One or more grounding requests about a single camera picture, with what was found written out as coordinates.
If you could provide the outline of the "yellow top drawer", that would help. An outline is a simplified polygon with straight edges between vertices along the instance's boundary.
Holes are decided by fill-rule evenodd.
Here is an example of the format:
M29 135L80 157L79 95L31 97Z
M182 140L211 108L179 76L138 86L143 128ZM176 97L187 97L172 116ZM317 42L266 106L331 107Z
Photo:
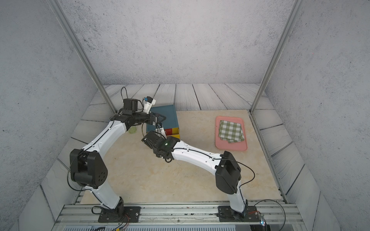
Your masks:
M180 139L179 128L172 128L172 131L173 131L173 134L171 136Z

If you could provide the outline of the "red postcards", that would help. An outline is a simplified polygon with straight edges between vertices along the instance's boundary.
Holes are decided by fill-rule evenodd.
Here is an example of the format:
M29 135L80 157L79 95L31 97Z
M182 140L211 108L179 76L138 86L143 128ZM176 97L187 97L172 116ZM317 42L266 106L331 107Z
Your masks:
M172 128L165 129L164 131L165 131L166 136L171 136L173 134Z

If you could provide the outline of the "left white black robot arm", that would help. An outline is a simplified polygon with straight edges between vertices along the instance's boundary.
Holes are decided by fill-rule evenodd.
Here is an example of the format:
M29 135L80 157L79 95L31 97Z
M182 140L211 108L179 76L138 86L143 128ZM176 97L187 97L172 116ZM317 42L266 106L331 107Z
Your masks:
M103 208L115 210L122 203L122 199L107 182L108 169L104 163L104 156L129 128L143 124L155 126L165 120L165 116L152 112L115 114L95 139L82 149L71 151L69 156L71 180L84 190L90 191Z

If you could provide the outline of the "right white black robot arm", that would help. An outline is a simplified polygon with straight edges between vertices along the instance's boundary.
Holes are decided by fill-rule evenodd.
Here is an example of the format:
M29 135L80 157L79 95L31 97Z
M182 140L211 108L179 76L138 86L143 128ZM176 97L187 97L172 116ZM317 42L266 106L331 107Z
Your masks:
M210 172L215 176L217 188L228 196L234 214L246 216L248 201L241 191L241 163L230 152L207 152L175 137L164 138L155 131L147 133L141 141L167 163L185 161Z

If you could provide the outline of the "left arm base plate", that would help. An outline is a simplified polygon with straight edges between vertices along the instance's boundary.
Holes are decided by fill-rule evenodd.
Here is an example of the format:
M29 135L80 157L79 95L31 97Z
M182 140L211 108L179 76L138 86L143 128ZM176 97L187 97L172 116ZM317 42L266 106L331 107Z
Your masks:
M98 218L99 223L137 223L141 207L103 208Z

